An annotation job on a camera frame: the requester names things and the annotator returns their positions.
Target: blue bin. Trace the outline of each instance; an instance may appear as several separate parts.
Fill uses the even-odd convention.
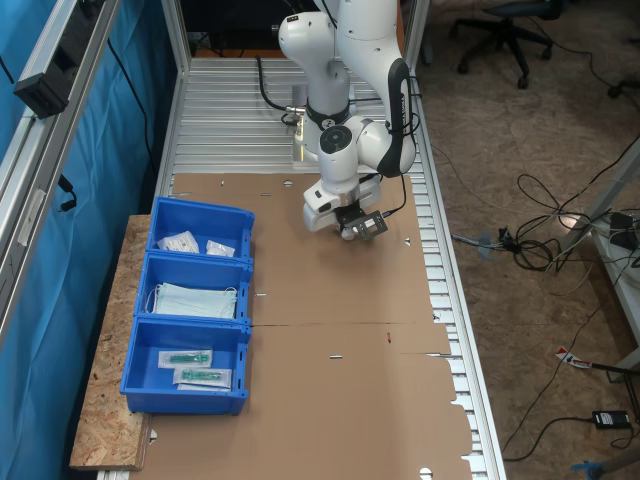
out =
[[[251,328],[229,323],[134,318],[120,383],[132,412],[237,415],[249,392],[245,384]],[[212,349],[212,368],[233,370],[230,392],[178,390],[172,368],[158,368],[161,350]]]
[[[249,252],[255,215],[246,210],[209,203],[156,197],[151,216],[147,251],[189,257],[225,258],[207,255],[207,241],[235,249],[229,260],[253,263]],[[190,231],[198,242],[199,254],[169,252],[158,248],[158,240]]]
[[[233,287],[238,291],[234,319],[212,318],[217,321],[238,322],[243,325],[249,325],[250,320],[247,310],[249,282],[252,274],[253,268],[247,263],[147,252],[142,265],[134,315],[149,314],[153,318],[164,319],[207,319],[209,317],[177,317],[176,315],[150,313],[153,310],[154,289],[162,283],[202,290],[226,290],[229,287]]]

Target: cardboard sheet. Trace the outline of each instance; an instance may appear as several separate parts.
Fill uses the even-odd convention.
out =
[[[445,326],[432,321],[411,181],[405,180],[407,204],[387,219],[387,232],[370,242],[346,242],[333,229],[311,233],[304,226],[303,193],[318,179],[184,174],[176,175],[173,194],[256,214],[252,285],[266,295],[251,297],[252,325],[423,323],[429,329],[427,351],[449,353]],[[287,180],[291,186],[285,186]],[[383,201],[375,208],[400,206],[400,179],[382,185]]]
[[[307,232],[302,192],[317,179],[176,176],[179,198],[255,212],[253,288],[266,295],[252,296],[244,410],[154,416],[158,438],[131,480],[471,478],[449,364],[425,355],[449,343],[433,323],[411,183],[388,232],[349,243]],[[381,211],[402,203],[399,180],[383,192]]]
[[[424,467],[470,479],[469,422],[450,403],[447,361],[414,353],[423,335],[418,325],[255,327],[240,415],[154,416],[158,439],[131,480],[416,480]]]

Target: green syringe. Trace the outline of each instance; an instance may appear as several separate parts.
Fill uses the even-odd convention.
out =
[[[171,355],[169,363],[207,363],[209,355],[206,353],[191,353],[187,355]]]
[[[183,370],[182,380],[221,380],[220,372],[198,372],[196,370]]]

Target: blue surgical mask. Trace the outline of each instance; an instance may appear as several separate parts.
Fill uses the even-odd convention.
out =
[[[197,290],[170,283],[158,285],[149,298],[152,294],[155,296],[152,313],[214,318],[234,318],[238,297],[235,288],[224,291]]]

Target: chair wheel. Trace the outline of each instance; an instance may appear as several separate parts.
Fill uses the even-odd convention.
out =
[[[611,87],[607,93],[610,98],[618,98],[622,93],[622,89],[620,87]]]

